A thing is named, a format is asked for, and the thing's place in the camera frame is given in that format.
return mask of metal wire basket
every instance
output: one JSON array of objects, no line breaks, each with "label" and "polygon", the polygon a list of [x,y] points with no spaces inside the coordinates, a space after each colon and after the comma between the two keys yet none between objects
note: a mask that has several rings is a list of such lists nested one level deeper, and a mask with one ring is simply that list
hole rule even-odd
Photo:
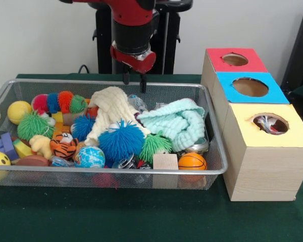
[{"label": "metal wire basket", "polygon": [[35,166],[0,166],[6,173],[0,186],[92,187],[92,188],[146,188],[146,189],[202,189],[207,190],[219,174],[227,169],[227,159],[217,126],[208,90],[196,84],[148,83],[147,93],[141,94],[139,83],[120,82],[24,80],[6,82],[0,89],[0,135],[17,135],[17,126],[7,117],[9,105],[17,100],[31,102],[41,93],[69,90],[90,98],[95,91],[117,86],[128,95],[139,94],[149,109],[157,102],[170,103],[191,98],[206,111],[206,137],[209,151],[204,155],[208,170],[129,170],[98,168],[65,168]]}]

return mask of shape sorter box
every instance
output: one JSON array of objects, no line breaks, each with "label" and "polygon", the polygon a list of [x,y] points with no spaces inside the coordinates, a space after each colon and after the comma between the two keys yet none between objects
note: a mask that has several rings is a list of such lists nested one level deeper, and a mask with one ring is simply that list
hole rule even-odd
[{"label": "shape sorter box", "polygon": [[229,103],[289,104],[282,90],[269,73],[217,73],[212,102],[222,133]]},{"label": "shape sorter box", "polygon": [[216,72],[268,72],[254,49],[208,48],[206,50],[201,84],[212,96]]},{"label": "shape sorter box", "polygon": [[[284,134],[266,133],[253,122],[278,118]],[[293,201],[303,181],[303,122],[291,104],[230,104],[223,131],[231,201]]]}]

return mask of light blue cloth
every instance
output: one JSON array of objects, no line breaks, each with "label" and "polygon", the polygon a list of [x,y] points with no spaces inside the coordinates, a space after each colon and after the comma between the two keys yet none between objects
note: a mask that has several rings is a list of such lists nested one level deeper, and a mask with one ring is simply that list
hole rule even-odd
[{"label": "light blue cloth", "polygon": [[192,146],[205,136],[205,111],[188,98],[184,98],[159,109],[144,112],[137,119],[152,134],[163,132],[172,140],[173,151],[178,152]]}]

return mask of stuffed tiger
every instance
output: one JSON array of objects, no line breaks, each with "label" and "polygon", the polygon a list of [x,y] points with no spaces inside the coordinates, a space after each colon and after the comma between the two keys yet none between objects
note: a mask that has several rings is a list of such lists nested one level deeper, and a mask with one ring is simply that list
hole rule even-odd
[{"label": "stuffed tiger", "polygon": [[78,139],[73,139],[70,134],[62,133],[56,135],[49,145],[53,155],[69,160],[74,155],[78,143]]}]

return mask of white towel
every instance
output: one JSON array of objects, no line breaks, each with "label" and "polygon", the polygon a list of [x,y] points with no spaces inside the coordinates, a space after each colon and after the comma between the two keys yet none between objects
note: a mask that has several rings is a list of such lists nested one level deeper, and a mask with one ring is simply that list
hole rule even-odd
[{"label": "white towel", "polygon": [[86,145],[97,145],[100,134],[106,131],[110,124],[120,122],[121,119],[136,124],[145,137],[150,134],[148,129],[136,121],[134,114],[138,111],[129,104],[126,93],[119,87],[108,87],[95,92],[88,107],[95,105],[99,107],[99,110],[92,131],[86,137]]}]

